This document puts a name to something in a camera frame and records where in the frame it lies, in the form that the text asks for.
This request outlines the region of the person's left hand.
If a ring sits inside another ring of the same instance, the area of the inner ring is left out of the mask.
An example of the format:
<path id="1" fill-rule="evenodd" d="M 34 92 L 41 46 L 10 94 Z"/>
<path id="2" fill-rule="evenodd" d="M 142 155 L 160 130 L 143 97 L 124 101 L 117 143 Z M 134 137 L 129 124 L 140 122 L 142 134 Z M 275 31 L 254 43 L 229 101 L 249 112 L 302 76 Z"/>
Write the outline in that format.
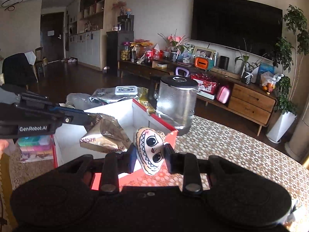
<path id="1" fill-rule="evenodd" d="M 5 139 L 0 140 L 0 158 L 2 157 L 5 149 L 9 146 L 9 142 Z"/>

